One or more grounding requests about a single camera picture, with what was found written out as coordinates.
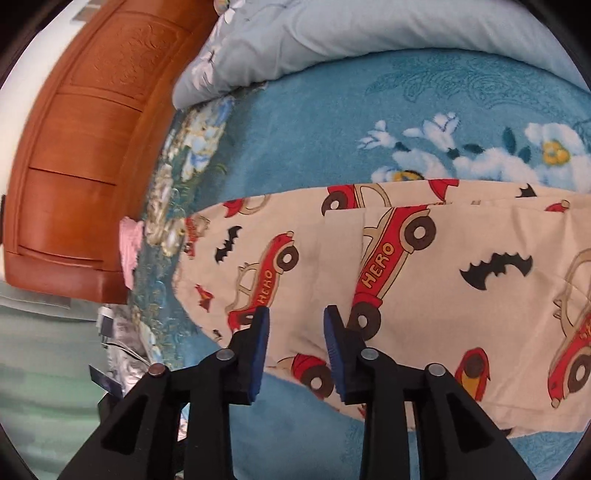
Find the white wall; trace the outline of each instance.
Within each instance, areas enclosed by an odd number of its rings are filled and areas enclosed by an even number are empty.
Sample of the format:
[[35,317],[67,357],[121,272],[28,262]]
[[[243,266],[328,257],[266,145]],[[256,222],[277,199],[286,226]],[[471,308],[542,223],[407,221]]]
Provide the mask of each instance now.
[[82,22],[72,22],[72,18],[87,1],[73,0],[39,32],[0,88],[0,194],[8,189],[18,141],[37,94],[63,51],[83,27]]

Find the yellow flower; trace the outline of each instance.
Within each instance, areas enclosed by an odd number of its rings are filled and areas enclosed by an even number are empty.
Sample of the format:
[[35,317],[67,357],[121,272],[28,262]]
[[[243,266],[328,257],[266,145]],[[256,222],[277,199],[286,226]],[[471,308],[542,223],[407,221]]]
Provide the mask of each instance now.
[[570,160],[570,152],[558,140],[544,142],[542,151],[548,165],[564,165]]
[[392,175],[392,181],[424,180],[425,178],[416,171],[403,170],[397,171]]

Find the black bat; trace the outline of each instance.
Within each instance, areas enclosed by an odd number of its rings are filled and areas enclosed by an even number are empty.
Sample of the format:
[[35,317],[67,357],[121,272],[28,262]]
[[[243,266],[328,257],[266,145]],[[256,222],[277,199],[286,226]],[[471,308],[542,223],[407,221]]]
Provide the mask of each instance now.
[[223,259],[228,256],[228,253],[234,249],[234,240],[238,238],[238,230],[241,228],[239,225],[234,225],[228,229],[228,240],[224,241],[223,248],[216,248],[215,259],[217,263],[223,262]]
[[522,189],[521,187],[519,187],[519,189],[521,190],[521,195],[519,195],[518,197],[515,197],[516,199],[520,199],[520,198],[524,198],[524,197],[537,197],[538,196],[529,183],[527,184],[526,188]]
[[468,285],[478,290],[486,290],[485,281],[491,273],[498,277],[502,273],[507,273],[507,265],[513,265],[525,277],[531,271],[533,264],[534,259],[531,255],[529,258],[523,259],[520,254],[509,255],[505,252],[501,255],[494,253],[489,262],[480,262],[478,265],[470,264],[467,271],[460,270],[460,273]]

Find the pink cloth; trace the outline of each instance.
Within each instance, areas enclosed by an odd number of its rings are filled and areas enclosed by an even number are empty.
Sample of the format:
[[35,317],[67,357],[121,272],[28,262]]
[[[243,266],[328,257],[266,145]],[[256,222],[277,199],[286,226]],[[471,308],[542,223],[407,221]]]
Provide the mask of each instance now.
[[142,246],[143,222],[124,217],[119,222],[119,252],[125,286],[134,289],[134,269],[138,266],[138,252]]

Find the green floor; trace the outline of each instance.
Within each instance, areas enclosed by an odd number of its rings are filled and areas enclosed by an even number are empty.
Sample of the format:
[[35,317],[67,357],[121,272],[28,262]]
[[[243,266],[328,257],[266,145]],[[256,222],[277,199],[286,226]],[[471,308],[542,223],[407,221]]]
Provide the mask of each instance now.
[[0,306],[0,423],[40,480],[56,479],[98,426],[106,368],[93,322]]

